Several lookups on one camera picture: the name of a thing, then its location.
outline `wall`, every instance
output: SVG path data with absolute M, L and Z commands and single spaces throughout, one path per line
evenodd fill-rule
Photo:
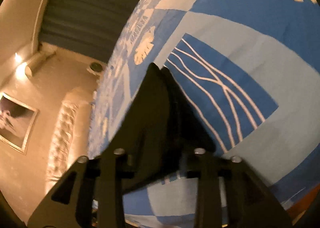
M 37 49 L 37 33 L 47 0 L 4 0 L 0 6 L 0 84 Z
M 61 101 L 74 87 L 82 86 L 91 92 L 96 88 L 96 76 L 86 70 L 90 62 L 59 48 L 31 81 L 13 76 L 0 90 L 39 109 L 26 155 L 0 142 L 0 190 L 25 222 L 44 196 L 48 153 Z

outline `patterned bedspread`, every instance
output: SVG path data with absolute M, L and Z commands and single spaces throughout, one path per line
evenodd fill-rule
M 91 158 L 112 140 L 151 62 L 166 66 L 217 145 L 258 171 L 284 208 L 320 183 L 316 0 L 140 0 L 95 99 Z M 197 180 L 124 196 L 144 227 L 192 227 Z

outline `picture frame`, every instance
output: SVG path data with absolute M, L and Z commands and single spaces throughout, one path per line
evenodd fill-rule
M 0 140 L 25 155 L 37 114 L 38 109 L 0 93 Z

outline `black bracket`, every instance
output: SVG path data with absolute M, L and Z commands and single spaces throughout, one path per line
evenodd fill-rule
M 151 64 L 119 131 L 96 159 L 80 157 L 31 216 L 29 228 L 125 228 L 122 195 L 180 169 L 198 178 L 195 228 L 220 228 L 219 177 L 227 199 L 228 227 L 287 228 L 289 216 L 239 158 L 214 157 L 215 145 L 194 116 L 168 69 Z

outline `light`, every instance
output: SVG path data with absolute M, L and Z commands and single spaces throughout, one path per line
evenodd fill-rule
M 19 80 L 23 80 L 26 77 L 26 74 L 25 74 L 25 69 L 26 69 L 26 66 L 27 66 L 27 63 L 23 63 L 23 64 L 20 64 L 17 69 L 16 69 L 16 76 L 17 76 L 17 79 Z
M 22 62 L 21 56 L 19 56 L 17 53 L 15 53 L 14 59 L 16 60 L 17 63 L 21 63 Z

